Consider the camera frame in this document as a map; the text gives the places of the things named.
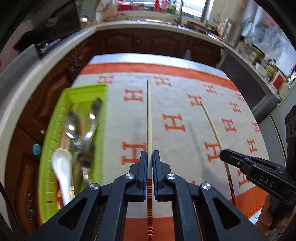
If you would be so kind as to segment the person right hand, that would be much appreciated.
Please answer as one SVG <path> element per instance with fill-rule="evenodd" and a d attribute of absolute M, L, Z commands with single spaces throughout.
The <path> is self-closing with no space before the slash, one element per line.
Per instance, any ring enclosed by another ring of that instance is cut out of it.
<path fill-rule="evenodd" d="M 256 222 L 255 226 L 265 235 L 268 236 L 269 234 L 269 227 L 273 222 L 273 214 L 271 213 L 270 207 L 272 203 L 272 196 L 270 194 L 267 195 L 264 205 L 261 209 L 261 214 Z M 280 221 L 280 233 L 283 233 L 289 223 L 291 222 L 292 218 L 295 215 L 295 208 L 293 211 L 287 215 L 284 219 Z"/>

